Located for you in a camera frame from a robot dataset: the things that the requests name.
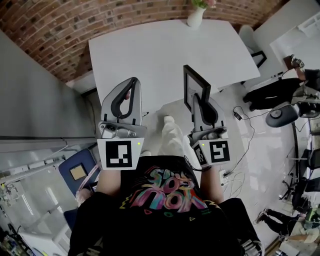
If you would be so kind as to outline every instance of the white pants leg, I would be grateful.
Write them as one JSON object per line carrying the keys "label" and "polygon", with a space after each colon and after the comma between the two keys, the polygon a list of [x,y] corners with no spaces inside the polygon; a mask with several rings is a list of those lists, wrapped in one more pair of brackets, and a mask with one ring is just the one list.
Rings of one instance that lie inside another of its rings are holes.
{"label": "white pants leg", "polygon": [[183,134],[180,127],[175,124],[175,120],[170,116],[164,118],[162,129],[162,143],[159,156],[178,156],[183,157]]}

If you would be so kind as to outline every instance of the white desk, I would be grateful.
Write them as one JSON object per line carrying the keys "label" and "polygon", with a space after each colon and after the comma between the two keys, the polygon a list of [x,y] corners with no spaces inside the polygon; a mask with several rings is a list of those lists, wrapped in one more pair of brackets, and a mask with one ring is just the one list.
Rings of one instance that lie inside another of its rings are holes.
{"label": "white desk", "polygon": [[192,30],[183,20],[140,24],[89,41],[100,102],[119,83],[137,77],[142,110],[184,97],[183,66],[211,84],[211,92],[260,76],[246,46],[227,21],[203,20]]}

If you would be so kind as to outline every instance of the white vase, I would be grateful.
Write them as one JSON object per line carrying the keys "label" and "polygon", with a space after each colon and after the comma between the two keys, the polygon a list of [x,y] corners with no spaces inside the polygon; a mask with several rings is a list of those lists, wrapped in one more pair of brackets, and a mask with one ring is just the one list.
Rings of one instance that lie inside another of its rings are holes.
{"label": "white vase", "polygon": [[189,27],[193,29],[199,28],[202,22],[202,16],[204,14],[206,9],[203,9],[201,7],[197,7],[194,13],[191,13],[186,20],[186,23]]}

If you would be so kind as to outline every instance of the brick wall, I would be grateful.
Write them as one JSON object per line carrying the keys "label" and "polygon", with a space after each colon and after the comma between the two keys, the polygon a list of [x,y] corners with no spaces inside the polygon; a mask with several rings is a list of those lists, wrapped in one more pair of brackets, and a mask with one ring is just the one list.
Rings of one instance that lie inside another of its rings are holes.
{"label": "brick wall", "polygon": [[[217,0],[205,19],[259,26],[287,0]],[[92,70],[88,40],[125,27],[185,19],[191,0],[0,0],[0,28],[63,82]]]}

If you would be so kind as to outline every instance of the shiny floor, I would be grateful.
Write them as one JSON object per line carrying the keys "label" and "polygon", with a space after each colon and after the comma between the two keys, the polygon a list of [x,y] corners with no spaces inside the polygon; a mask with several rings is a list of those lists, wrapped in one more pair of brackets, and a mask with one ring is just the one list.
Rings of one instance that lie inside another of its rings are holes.
{"label": "shiny floor", "polygon": [[[250,121],[255,129],[249,150],[236,166],[233,174],[225,181],[227,184],[223,187],[225,198],[241,198],[252,222],[266,207],[289,215],[290,203],[279,201],[278,197],[285,191],[282,180],[294,165],[293,161],[286,158],[287,155],[293,153],[292,127],[287,125],[282,128],[270,128],[265,123],[266,115],[251,120],[237,120],[233,113],[236,106],[242,106],[244,112],[250,117],[266,112],[263,110],[249,112],[249,105],[242,102],[242,97],[246,93],[243,86],[235,84],[213,95],[213,98],[224,110],[231,144],[231,162],[222,165],[220,167],[222,170],[227,172],[232,170],[248,149],[249,141],[254,132]],[[235,110],[242,115],[239,107]],[[157,154],[161,144],[162,118],[165,115],[174,117],[184,135],[189,134],[193,128],[191,114],[185,107],[183,100],[167,104],[156,113],[144,117],[143,124],[148,127],[148,134],[143,147],[145,150],[150,150],[153,155]],[[95,118],[99,119],[99,116],[100,113],[96,112]],[[39,225],[36,231],[53,234],[61,229],[65,225],[61,212],[75,208],[77,203],[59,172],[49,169],[25,178],[21,184],[25,191],[24,197],[20,197],[13,206],[4,207],[8,218],[15,227],[21,225],[23,229],[27,229],[40,216],[59,203],[61,208],[46,220],[45,225]],[[0,214],[0,225],[3,226],[8,218],[4,218]],[[265,246],[277,238],[277,234],[264,223],[254,227]]]}

